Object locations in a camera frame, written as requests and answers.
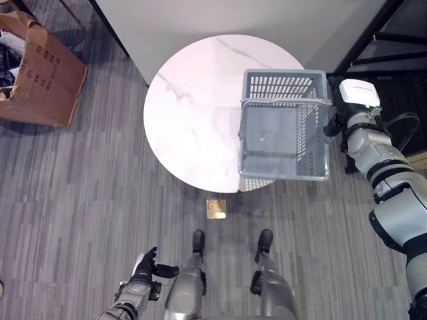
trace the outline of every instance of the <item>gray carpet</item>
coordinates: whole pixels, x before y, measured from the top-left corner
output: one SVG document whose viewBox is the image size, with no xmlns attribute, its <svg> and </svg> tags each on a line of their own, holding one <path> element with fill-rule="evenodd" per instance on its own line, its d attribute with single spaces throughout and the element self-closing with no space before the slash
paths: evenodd
<svg viewBox="0 0 427 320">
<path fill-rule="evenodd" d="M 368 183 L 344 174 L 338 144 L 327 182 L 278 181 L 249 193 L 200 191 L 169 174 L 144 135 L 145 84 L 84 0 L 28 1 L 89 66 L 69 129 L 0 121 L 0 319 L 92 319 L 112 302 L 137 254 L 183 265 L 205 230 L 203 316 L 259 313 L 249 292 L 257 236 L 296 288 L 302 319 L 406 319 L 405 257 L 374 234 Z M 205 218 L 227 200 L 229 217 Z M 171 280 L 144 319 L 161 319 Z"/>
</svg>

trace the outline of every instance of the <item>black metal frame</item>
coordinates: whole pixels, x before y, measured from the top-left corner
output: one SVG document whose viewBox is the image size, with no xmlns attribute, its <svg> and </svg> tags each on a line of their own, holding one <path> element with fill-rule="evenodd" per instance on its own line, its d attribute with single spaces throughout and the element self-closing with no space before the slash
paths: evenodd
<svg viewBox="0 0 427 320">
<path fill-rule="evenodd" d="M 387 0 L 381 10 L 377 13 L 375 18 L 350 49 L 348 54 L 344 57 L 341 63 L 338 65 L 335 72 L 329 75 L 348 75 L 348 69 L 353 65 L 365 65 L 368 63 L 379 63 L 386 61 L 397 61 L 404 59 L 417 59 L 421 57 L 427 57 L 427 51 L 415 52 L 415 53 L 403 53 L 399 55 L 386 55 L 381 57 L 370 57 L 364 59 L 358 59 L 360 54 L 365 50 L 372 40 L 384 40 L 394 41 L 401 43 L 414 43 L 419 45 L 427 45 L 427 38 L 413 37 L 409 35 L 399 35 L 395 33 L 381 32 L 383 26 L 393 16 L 393 14 L 399 9 L 404 0 Z M 376 74 L 383 74 L 387 71 L 374 71 Z"/>
</svg>

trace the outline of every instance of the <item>black cable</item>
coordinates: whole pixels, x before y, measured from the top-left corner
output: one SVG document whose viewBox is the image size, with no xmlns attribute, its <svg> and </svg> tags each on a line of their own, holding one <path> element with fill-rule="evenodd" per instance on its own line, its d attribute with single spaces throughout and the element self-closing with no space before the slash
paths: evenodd
<svg viewBox="0 0 427 320">
<path fill-rule="evenodd" d="M 409 131 L 409 133 L 406 136 L 406 138 L 403 139 L 403 141 L 399 145 L 398 149 L 399 149 L 400 152 L 402 152 L 402 150 L 407 146 L 407 144 L 409 143 L 409 141 L 414 136 L 415 132 L 418 129 L 418 126 L 420 125 L 420 119 L 418 118 L 418 116 L 415 113 L 413 113 L 413 112 L 406 112 L 406 113 L 403 113 L 401 115 L 398 115 L 397 117 L 391 119 L 389 122 L 386 123 L 386 128 L 388 129 L 389 126 L 395 124 L 398 121 L 405 120 L 405 119 L 412 119 L 414 121 L 413 121 L 412 129 Z"/>
</svg>

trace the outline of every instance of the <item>white wall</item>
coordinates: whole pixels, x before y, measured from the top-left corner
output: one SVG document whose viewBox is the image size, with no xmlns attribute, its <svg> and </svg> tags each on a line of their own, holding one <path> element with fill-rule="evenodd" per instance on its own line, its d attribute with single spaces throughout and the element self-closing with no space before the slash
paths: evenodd
<svg viewBox="0 0 427 320">
<path fill-rule="evenodd" d="M 333 71 L 386 0 L 97 0 L 149 83 L 190 43 L 224 33 L 267 39 L 306 69 Z"/>
</svg>

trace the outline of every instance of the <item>robot leg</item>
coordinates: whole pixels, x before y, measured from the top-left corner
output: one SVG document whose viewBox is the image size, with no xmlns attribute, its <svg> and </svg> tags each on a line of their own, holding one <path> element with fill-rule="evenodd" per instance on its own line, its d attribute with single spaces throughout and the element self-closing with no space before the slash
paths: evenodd
<svg viewBox="0 0 427 320">
<path fill-rule="evenodd" d="M 252 279 L 251 292 L 261 295 L 261 316 L 295 320 L 298 318 L 295 293 L 277 272 L 268 254 L 272 241 L 273 233 L 270 230 L 262 231 L 256 255 L 258 270 Z"/>
<path fill-rule="evenodd" d="M 193 235 L 193 255 L 187 267 L 179 272 L 167 296 L 164 320 L 201 318 L 201 297 L 205 291 L 205 276 L 201 271 L 203 247 L 203 232 L 197 230 Z"/>
</svg>

